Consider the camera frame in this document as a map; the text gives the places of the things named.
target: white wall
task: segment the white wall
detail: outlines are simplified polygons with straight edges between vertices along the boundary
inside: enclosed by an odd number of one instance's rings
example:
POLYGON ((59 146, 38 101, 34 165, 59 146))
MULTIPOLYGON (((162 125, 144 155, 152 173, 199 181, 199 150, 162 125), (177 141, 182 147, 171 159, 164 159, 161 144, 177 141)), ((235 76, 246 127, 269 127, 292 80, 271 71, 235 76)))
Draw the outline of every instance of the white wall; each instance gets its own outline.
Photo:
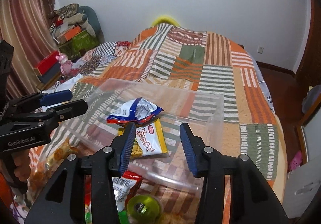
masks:
POLYGON ((307 13, 306 13, 306 20, 305 20, 305 32, 303 34, 303 40, 302 40, 302 44, 298 53, 298 57, 297 60, 294 64, 293 67, 293 71, 294 73, 297 72, 301 59, 303 57, 304 51, 305 51, 305 47, 307 45, 307 41, 308 41, 308 36, 309 36, 309 31, 310 31, 310 23, 311 23, 311 0, 307 0, 307 13))
POLYGON ((290 70, 310 19, 309 0, 59 0, 60 6, 73 2, 96 11, 106 41, 131 41, 158 15, 167 14, 185 28, 223 34, 257 61, 290 70), (263 54, 257 53, 258 46, 264 47, 263 54))
POLYGON ((59 0, 55 0, 55 10, 59 10, 61 7, 60 3, 59 3, 59 0))

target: green tape roll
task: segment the green tape roll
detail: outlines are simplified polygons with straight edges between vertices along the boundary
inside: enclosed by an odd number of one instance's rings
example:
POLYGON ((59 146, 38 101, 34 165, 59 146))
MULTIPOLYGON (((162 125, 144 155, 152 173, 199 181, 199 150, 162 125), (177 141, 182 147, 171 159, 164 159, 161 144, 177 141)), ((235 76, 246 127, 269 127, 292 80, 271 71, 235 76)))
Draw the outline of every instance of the green tape roll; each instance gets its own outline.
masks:
POLYGON ((129 200, 127 213, 141 224, 151 223, 160 215, 161 206, 151 196, 137 195, 129 200))

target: pink slipper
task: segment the pink slipper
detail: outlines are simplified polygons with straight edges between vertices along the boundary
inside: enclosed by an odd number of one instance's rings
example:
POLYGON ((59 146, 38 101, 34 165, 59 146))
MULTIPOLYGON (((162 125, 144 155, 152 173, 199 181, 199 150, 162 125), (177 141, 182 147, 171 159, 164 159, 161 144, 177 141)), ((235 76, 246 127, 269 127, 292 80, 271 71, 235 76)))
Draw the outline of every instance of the pink slipper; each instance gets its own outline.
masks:
POLYGON ((290 162, 290 171, 295 170, 302 163, 302 152, 298 151, 294 156, 293 160, 290 162))

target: chip bag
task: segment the chip bag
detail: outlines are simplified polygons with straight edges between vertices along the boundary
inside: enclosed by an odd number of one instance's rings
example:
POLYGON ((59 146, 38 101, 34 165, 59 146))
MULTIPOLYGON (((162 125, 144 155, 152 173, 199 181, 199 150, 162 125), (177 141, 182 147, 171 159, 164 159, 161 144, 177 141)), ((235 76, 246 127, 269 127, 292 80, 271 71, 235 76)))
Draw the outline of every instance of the chip bag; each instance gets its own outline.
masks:
MULTIPOLYGON (((142 177, 134 172, 125 171, 121 178, 113 177, 114 195, 118 212, 126 209, 128 201, 136 195, 142 184, 142 177)), ((92 224, 91 218, 91 176, 86 176, 85 185, 85 220, 92 224)))
POLYGON ((121 105, 114 113, 107 116, 106 121, 109 124, 121 126, 128 122, 143 125, 162 111, 164 111, 162 108, 140 97, 121 105))
MULTIPOLYGON (((118 134, 123 134, 124 130, 125 128, 120 128, 118 134)), ((159 119, 143 127, 136 128, 136 139, 131 158, 167 152, 161 121, 159 119)))

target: red snack package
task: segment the red snack package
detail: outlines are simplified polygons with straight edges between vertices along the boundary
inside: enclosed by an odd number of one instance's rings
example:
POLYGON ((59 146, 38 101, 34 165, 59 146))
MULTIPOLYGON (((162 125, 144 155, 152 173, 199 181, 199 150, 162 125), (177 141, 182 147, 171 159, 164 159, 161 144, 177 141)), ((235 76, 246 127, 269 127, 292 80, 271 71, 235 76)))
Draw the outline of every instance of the red snack package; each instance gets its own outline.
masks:
MULTIPOLYGON (((113 187, 118 212, 126 209, 128 201, 136 195, 142 184, 142 177, 134 172, 125 171, 121 178, 113 177, 113 187)), ((91 177, 86 176, 85 186, 85 218, 86 224, 92 224, 91 220, 91 177)))

